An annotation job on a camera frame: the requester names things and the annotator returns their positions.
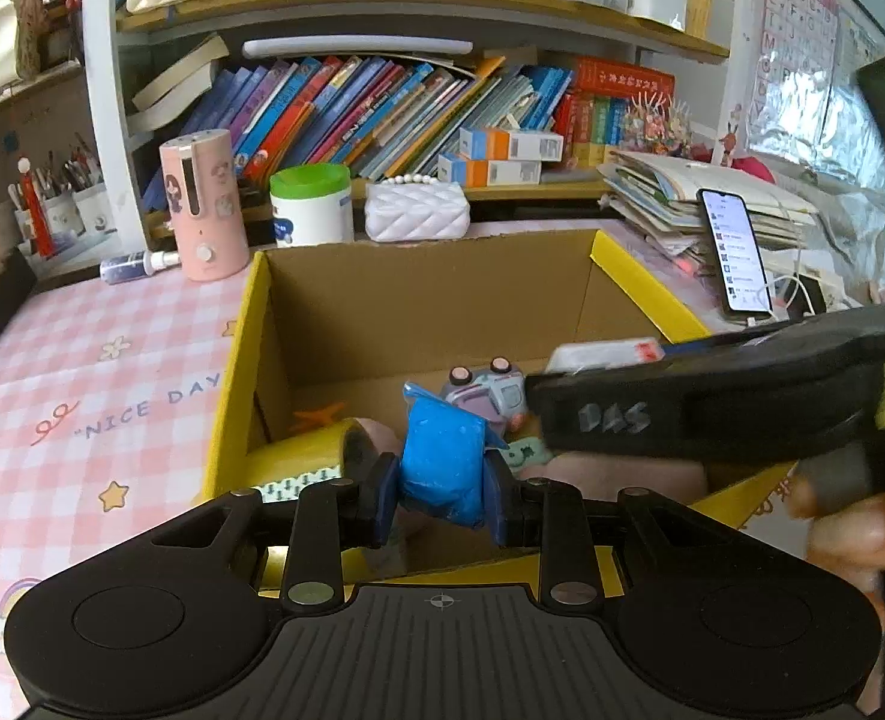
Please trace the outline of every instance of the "smartphone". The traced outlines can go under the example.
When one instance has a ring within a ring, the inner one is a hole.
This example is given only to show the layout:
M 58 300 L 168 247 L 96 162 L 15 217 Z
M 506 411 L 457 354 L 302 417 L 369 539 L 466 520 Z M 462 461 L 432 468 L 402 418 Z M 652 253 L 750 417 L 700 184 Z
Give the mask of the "smartphone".
M 772 298 L 746 202 L 738 194 L 713 189 L 700 189 L 695 197 L 709 225 L 725 312 L 770 317 Z

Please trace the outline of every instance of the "green lid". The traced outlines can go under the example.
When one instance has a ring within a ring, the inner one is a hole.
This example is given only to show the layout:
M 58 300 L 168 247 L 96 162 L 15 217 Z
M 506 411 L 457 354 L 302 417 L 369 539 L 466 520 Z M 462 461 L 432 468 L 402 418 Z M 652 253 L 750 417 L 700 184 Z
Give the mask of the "green lid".
M 268 182 L 273 197 L 280 200 L 308 200 L 347 190 L 352 177 L 345 165 L 320 162 L 279 170 Z

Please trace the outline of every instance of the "pink bottle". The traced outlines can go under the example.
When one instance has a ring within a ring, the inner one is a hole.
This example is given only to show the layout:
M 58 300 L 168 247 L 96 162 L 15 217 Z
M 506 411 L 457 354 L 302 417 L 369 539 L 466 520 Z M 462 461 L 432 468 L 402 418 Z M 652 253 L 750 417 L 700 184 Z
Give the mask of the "pink bottle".
M 218 281 L 249 262 L 227 129 L 183 135 L 159 146 L 172 232 L 191 281 Z

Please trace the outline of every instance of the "blue plastic package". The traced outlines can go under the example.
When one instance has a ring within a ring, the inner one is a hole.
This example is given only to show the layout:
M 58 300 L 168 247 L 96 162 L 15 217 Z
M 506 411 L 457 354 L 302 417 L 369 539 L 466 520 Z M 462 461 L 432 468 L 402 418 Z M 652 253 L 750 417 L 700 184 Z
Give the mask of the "blue plastic package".
M 412 403 L 400 469 L 403 501 L 457 525 L 481 526 L 482 452 L 505 442 L 481 416 L 420 386 L 407 383 L 403 393 Z

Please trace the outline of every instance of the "pink checkered tablecloth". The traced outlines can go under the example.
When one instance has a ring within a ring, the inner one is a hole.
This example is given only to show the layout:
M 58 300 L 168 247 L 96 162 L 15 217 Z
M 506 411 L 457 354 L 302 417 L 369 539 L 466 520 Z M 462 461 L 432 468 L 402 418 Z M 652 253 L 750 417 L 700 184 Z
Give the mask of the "pink checkered tablecloth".
M 0 338 L 0 720 L 26 707 L 9 608 L 199 493 L 246 278 L 89 281 L 31 298 Z

